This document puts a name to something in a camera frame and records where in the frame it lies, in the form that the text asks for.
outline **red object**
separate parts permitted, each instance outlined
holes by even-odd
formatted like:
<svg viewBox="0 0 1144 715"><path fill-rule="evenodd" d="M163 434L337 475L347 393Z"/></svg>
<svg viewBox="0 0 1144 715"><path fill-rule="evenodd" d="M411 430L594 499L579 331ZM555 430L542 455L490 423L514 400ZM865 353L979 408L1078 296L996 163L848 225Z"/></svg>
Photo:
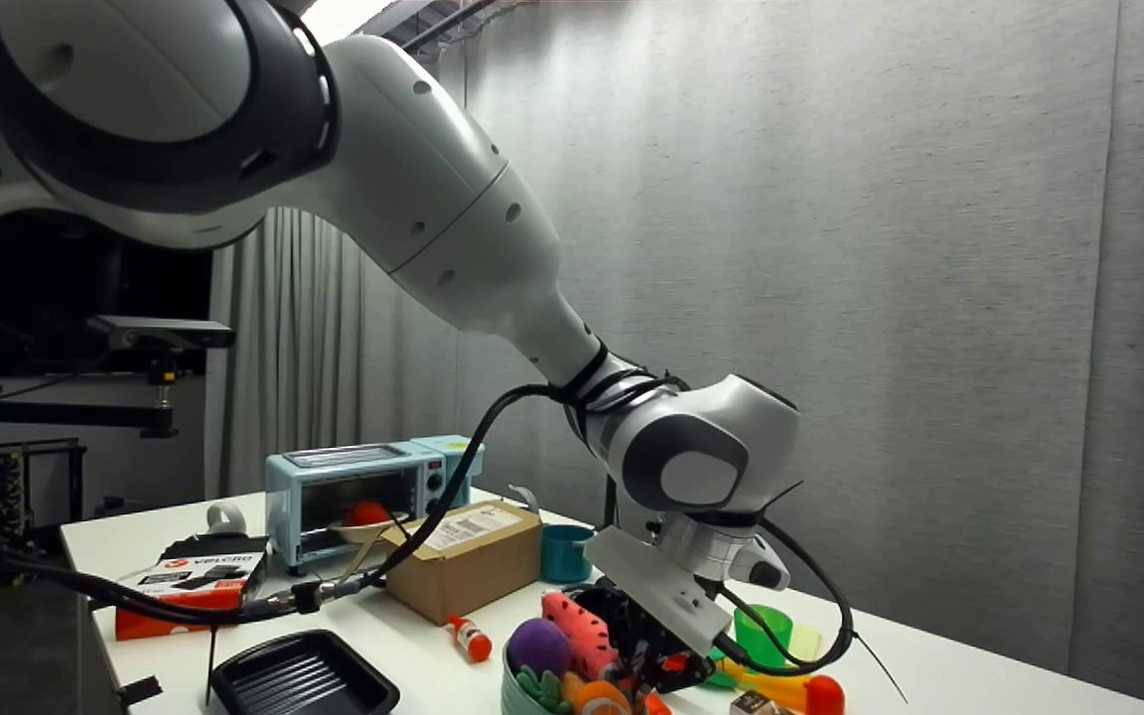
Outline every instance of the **red object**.
<svg viewBox="0 0 1144 715"><path fill-rule="evenodd" d="M660 699L656 687L648 687L641 699L641 715L673 715L673 706Z"/></svg>
<svg viewBox="0 0 1144 715"><path fill-rule="evenodd" d="M660 670L688 670L693 668L693 650L667 650L660 654Z"/></svg>
<svg viewBox="0 0 1144 715"><path fill-rule="evenodd" d="M484 664L492 654L492 638L463 615L448 615L448 634L468 664Z"/></svg>
<svg viewBox="0 0 1144 715"><path fill-rule="evenodd" d="M807 680L807 715L848 715L848 690L831 674Z"/></svg>
<svg viewBox="0 0 1144 715"><path fill-rule="evenodd" d="M170 593L159 600L181 604L181 608L194 608L194 612L234 612L234 608L243 608L243 593L247 593L247 580L216 580L207 589ZM151 615L141 615L129 608L114 608L114 634L118 638L154 638L154 634L170 634L175 627L181 625L170 625L170 618L151 618Z"/></svg>
<svg viewBox="0 0 1144 715"><path fill-rule="evenodd" d="M359 504L351 504L351 511L347 511L347 524L378 524L378 521L391 521L391 511L387 511L382 499L359 499Z"/></svg>

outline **gray curtain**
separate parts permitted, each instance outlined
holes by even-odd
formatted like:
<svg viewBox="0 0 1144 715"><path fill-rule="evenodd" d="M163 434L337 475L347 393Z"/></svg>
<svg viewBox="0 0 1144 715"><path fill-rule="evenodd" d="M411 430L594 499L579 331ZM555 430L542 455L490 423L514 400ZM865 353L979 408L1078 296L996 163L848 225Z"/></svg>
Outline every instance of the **gray curtain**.
<svg viewBox="0 0 1144 715"><path fill-rule="evenodd" d="M218 249L211 318L232 322L240 344L207 367L211 483L247 487L268 451L382 430L394 310L391 279L301 209L269 209L251 238Z"/></svg>

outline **black tray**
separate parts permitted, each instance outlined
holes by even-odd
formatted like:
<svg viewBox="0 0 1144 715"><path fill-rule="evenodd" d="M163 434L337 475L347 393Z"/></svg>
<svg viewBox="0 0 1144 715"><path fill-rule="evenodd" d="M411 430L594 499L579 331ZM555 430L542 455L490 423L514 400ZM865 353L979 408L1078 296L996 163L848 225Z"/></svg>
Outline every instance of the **black tray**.
<svg viewBox="0 0 1144 715"><path fill-rule="evenodd" d="M211 674L226 715L387 715L402 702L369 658L334 630L257 645Z"/></svg>

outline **cardboard box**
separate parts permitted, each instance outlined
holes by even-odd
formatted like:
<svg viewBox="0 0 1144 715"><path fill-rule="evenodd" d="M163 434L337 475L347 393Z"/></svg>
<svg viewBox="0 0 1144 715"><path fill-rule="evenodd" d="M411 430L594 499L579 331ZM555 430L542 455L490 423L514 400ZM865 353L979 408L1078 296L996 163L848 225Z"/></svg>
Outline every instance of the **cardboard box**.
<svg viewBox="0 0 1144 715"><path fill-rule="evenodd" d="M500 499L452 508L440 528L387 580L387 593L447 625L468 615L508 593L522 593L542 570L542 516Z"/></svg>

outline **plastic container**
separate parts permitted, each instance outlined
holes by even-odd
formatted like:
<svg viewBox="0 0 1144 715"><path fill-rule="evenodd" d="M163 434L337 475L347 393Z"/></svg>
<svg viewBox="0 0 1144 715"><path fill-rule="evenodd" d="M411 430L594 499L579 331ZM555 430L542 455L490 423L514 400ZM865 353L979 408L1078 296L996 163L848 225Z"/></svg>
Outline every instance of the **plastic container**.
<svg viewBox="0 0 1144 715"><path fill-rule="evenodd" d="M788 649L794 638L794 618L778 608L750 604L750 612L775 630L775 638ZM735 612L735 645L750 654L750 664L783 668L788 654L778 645L762 630L762 625L750 618L745 608Z"/></svg>
<svg viewBox="0 0 1144 715"><path fill-rule="evenodd" d="M549 585L586 585L587 580L587 557L586 541L598 535L579 524L546 524L542 528L542 580Z"/></svg>
<svg viewBox="0 0 1144 715"><path fill-rule="evenodd" d="M500 668L500 715L549 715L553 706L537 702L524 687L522 674Z"/></svg>

